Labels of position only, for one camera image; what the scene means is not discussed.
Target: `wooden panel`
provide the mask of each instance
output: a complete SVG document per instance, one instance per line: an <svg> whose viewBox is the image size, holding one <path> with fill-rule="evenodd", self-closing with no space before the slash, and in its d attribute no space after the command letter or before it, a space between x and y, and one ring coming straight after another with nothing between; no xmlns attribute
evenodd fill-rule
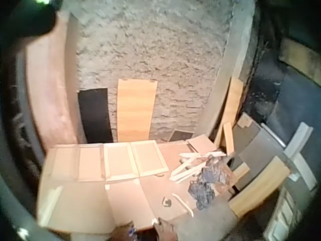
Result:
<svg viewBox="0 0 321 241"><path fill-rule="evenodd" d="M75 78L66 79L65 48L69 15L58 13L53 30L26 48L26 81L35 124L47 151L56 144L83 143L83 130L78 126L78 101Z"/></svg>
<svg viewBox="0 0 321 241"><path fill-rule="evenodd" d="M130 143L104 145L106 181L139 177Z"/></svg>
<svg viewBox="0 0 321 241"><path fill-rule="evenodd" d="M226 143L226 154L231 155L234 152L232 124L230 122L226 122L225 124L223 124L223 130L224 130L224 139Z"/></svg>
<svg viewBox="0 0 321 241"><path fill-rule="evenodd" d="M102 145L80 145L78 181L102 181Z"/></svg>
<svg viewBox="0 0 321 241"><path fill-rule="evenodd" d="M201 155L217 149L206 135L200 135L187 141Z"/></svg>
<svg viewBox="0 0 321 241"><path fill-rule="evenodd" d="M275 156L270 164L229 205L236 216L242 217L259 206L288 177L290 170Z"/></svg>
<svg viewBox="0 0 321 241"><path fill-rule="evenodd" d="M157 81L120 79L117 91L118 142L148 140Z"/></svg>
<svg viewBox="0 0 321 241"><path fill-rule="evenodd" d="M231 78L230 88L227 95L223 116L214 140L214 145L216 149L220 147L220 144L222 141L223 125L227 122L231 122L231 124L234 125L237 110L240 105L242 92L243 92L243 82L239 79Z"/></svg>
<svg viewBox="0 0 321 241"><path fill-rule="evenodd" d="M279 60L297 69L321 85L321 55L288 38L283 38Z"/></svg>
<svg viewBox="0 0 321 241"><path fill-rule="evenodd" d="M141 177L169 170L156 141L132 142L130 144Z"/></svg>
<svg viewBox="0 0 321 241"><path fill-rule="evenodd" d="M78 177L77 146L56 146L52 177L57 180L75 180Z"/></svg>
<svg viewBox="0 0 321 241"><path fill-rule="evenodd" d="M130 221L134 222L137 229L152 226L155 216L139 182L134 180L111 184L106 193L116 226Z"/></svg>

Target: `stone wall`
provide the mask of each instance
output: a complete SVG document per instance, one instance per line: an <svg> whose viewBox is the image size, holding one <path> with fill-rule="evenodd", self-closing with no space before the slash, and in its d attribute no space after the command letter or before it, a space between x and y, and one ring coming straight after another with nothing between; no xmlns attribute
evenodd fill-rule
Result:
<svg viewBox="0 0 321 241"><path fill-rule="evenodd" d="M119 78L158 81L150 139L193 131L221 64L233 0L67 0L80 22L80 89L108 88L116 139Z"/></svg>

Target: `light wood board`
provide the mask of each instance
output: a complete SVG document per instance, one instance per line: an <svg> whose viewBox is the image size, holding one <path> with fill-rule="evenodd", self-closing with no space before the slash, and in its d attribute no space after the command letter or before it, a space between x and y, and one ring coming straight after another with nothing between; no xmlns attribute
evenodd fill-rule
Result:
<svg viewBox="0 0 321 241"><path fill-rule="evenodd" d="M289 176L290 170L275 156L268 166L229 205L236 216L242 217L258 207Z"/></svg>
<svg viewBox="0 0 321 241"><path fill-rule="evenodd" d="M187 142L202 156L217 149L206 135L188 139Z"/></svg>
<svg viewBox="0 0 321 241"><path fill-rule="evenodd" d="M141 177L169 170L156 141L132 142L130 144Z"/></svg>
<svg viewBox="0 0 321 241"><path fill-rule="evenodd" d="M102 181L104 178L102 144L79 145L78 181Z"/></svg>
<svg viewBox="0 0 321 241"><path fill-rule="evenodd" d="M156 88L154 80L118 80L118 142L148 140Z"/></svg>
<svg viewBox="0 0 321 241"><path fill-rule="evenodd" d="M139 182L131 180L111 184L106 193L117 226L130 221L137 229L152 226L155 216Z"/></svg>
<svg viewBox="0 0 321 241"><path fill-rule="evenodd" d="M288 38L283 38L279 60L305 74L321 86L321 55Z"/></svg>
<svg viewBox="0 0 321 241"><path fill-rule="evenodd" d="M231 124L234 125L236 114L240 105L242 92L243 82L237 78L231 78L223 116L214 140L216 149L220 147L222 141L223 125L227 122L231 122Z"/></svg>
<svg viewBox="0 0 321 241"><path fill-rule="evenodd" d="M104 144L104 164L106 182L139 177L130 143Z"/></svg>
<svg viewBox="0 0 321 241"><path fill-rule="evenodd" d="M234 139L233 139L233 133L232 133L232 124L230 122L226 122L223 124L223 130L224 130L224 139L226 143L226 154L231 155L234 150Z"/></svg>
<svg viewBox="0 0 321 241"><path fill-rule="evenodd" d="M69 76L66 74L69 69L65 69L66 41L67 32L71 32L70 29L67 31L68 25L69 14L58 13L53 30L26 48L29 101L45 151L56 144L85 142L78 101L74 96L76 83L70 83L76 78L70 75L66 79Z"/></svg>
<svg viewBox="0 0 321 241"><path fill-rule="evenodd" d="M76 180L78 178L77 145L55 146L52 177L58 180Z"/></svg>

